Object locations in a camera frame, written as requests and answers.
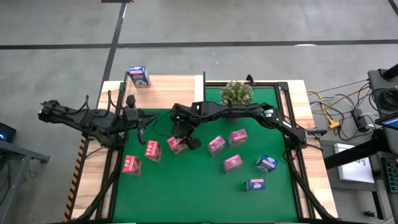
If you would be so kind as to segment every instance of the succulent plant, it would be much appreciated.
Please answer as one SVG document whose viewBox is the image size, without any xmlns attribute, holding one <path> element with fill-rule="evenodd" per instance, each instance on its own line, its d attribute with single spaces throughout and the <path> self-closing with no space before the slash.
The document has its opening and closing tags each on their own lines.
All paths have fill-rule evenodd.
<svg viewBox="0 0 398 224">
<path fill-rule="evenodd" d="M 253 101 L 251 86 L 237 81 L 230 81 L 225 87 L 221 87 L 222 105 L 248 105 Z"/>
</svg>

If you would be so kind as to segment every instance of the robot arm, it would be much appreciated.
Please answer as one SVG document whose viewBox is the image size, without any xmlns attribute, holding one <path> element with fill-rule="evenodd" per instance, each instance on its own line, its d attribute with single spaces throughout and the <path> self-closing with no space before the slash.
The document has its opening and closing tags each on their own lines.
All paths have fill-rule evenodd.
<svg viewBox="0 0 398 224">
<path fill-rule="evenodd" d="M 278 129 L 294 146 L 301 149 L 307 146 L 304 130 L 286 123 L 282 113 L 267 103 L 227 106 L 202 101 L 192 103 L 191 107 L 176 103 L 170 115 L 170 119 L 174 122 L 172 133 L 176 138 L 183 138 L 190 149 L 196 149 L 201 143 L 192 136 L 195 128 L 200 123 L 219 118 L 253 118 L 265 128 Z"/>
<path fill-rule="evenodd" d="M 135 107 L 134 95 L 128 96 L 127 106 L 122 109 L 122 115 L 116 115 L 108 110 L 74 110 L 60 105 L 57 100 L 45 101 L 38 113 L 39 119 L 46 123 L 65 124 L 89 136 L 95 137 L 102 146 L 115 148 L 122 146 L 119 133 L 131 129 L 138 130 L 138 139 L 145 144 L 145 127 L 159 117 L 159 114 L 145 113 Z"/>
</svg>

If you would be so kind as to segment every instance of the blue box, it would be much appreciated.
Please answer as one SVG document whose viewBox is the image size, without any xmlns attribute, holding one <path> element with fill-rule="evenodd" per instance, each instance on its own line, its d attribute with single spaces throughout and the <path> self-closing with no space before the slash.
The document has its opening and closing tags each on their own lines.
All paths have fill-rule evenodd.
<svg viewBox="0 0 398 224">
<path fill-rule="evenodd" d="M 278 166 L 278 160 L 262 155 L 256 162 L 256 168 L 264 172 L 271 172 Z"/>
<path fill-rule="evenodd" d="M 136 88 L 150 87 L 150 80 L 145 67 L 130 67 L 129 75 Z"/>
<path fill-rule="evenodd" d="M 264 179 L 251 179 L 244 183 L 244 191 L 249 190 L 265 190 L 266 180 Z"/>
</svg>

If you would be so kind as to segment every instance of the green tabletop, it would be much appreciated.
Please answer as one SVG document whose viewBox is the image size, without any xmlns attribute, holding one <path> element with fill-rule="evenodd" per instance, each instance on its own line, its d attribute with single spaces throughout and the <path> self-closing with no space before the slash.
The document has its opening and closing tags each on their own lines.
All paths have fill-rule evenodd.
<svg viewBox="0 0 398 224">
<path fill-rule="evenodd" d="M 267 102 L 277 107 L 273 88 L 255 88 L 254 102 Z M 206 100 L 220 102 L 218 88 L 206 89 Z M 168 110 L 146 110 L 160 113 Z M 156 130 L 170 134 L 172 122 L 168 115 L 158 121 Z M 218 135 L 228 141 L 231 131 L 245 128 L 247 141 L 242 146 L 227 146 L 211 157 L 207 144 Z M 202 146 L 188 148 L 174 155 L 167 137 L 156 134 L 152 124 L 145 130 L 146 140 L 158 141 L 163 149 L 160 163 L 144 156 L 146 146 L 130 131 L 123 158 L 137 156 L 143 160 L 141 176 L 121 174 L 114 211 L 114 222 L 296 222 L 294 195 L 289 167 L 282 159 L 284 139 L 278 130 L 263 128 L 254 119 L 238 121 L 219 119 L 201 124 L 194 135 Z M 239 154 L 243 165 L 225 174 L 223 161 Z M 279 164 L 265 174 L 254 168 L 255 161 L 267 154 Z M 248 179 L 266 180 L 266 189 L 243 191 Z"/>
</svg>

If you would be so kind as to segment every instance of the small cardboard box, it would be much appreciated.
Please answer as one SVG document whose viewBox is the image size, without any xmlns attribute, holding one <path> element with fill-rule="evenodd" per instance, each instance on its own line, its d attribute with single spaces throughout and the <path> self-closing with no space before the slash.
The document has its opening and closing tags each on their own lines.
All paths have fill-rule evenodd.
<svg viewBox="0 0 398 224">
<path fill-rule="evenodd" d="M 169 138 L 167 140 L 167 144 L 169 144 L 174 154 L 180 153 L 183 149 L 187 147 L 187 145 L 182 141 L 182 139 L 176 139 L 175 137 Z"/>
<path fill-rule="evenodd" d="M 231 134 L 229 134 L 228 144 L 231 147 L 240 146 L 246 141 L 247 138 L 248 134 L 246 134 L 245 129 L 233 131 Z"/>
<path fill-rule="evenodd" d="M 160 158 L 162 156 L 162 148 L 157 141 L 148 141 L 145 156 L 152 161 L 160 162 Z"/>
<path fill-rule="evenodd" d="M 239 155 L 235 155 L 229 159 L 226 159 L 223 164 L 225 172 L 229 172 L 241 166 L 243 164 L 242 159 Z"/>
<path fill-rule="evenodd" d="M 129 75 L 136 88 L 150 87 L 150 80 L 146 67 L 130 67 Z"/>
<path fill-rule="evenodd" d="M 132 175 L 141 175 L 142 160 L 135 156 L 126 156 L 123 172 Z"/>
<path fill-rule="evenodd" d="M 209 145 L 209 152 L 212 156 L 215 156 L 219 153 L 225 146 L 225 140 L 221 136 L 217 136 L 214 140 L 212 140 Z"/>
<path fill-rule="evenodd" d="M 264 172 L 271 172 L 275 170 L 277 166 L 278 160 L 267 155 L 262 155 L 256 162 L 256 168 Z"/>
<path fill-rule="evenodd" d="M 265 190 L 266 181 L 264 179 L 251 179 L 244 183 L 244 191 Z"/>
</svg>

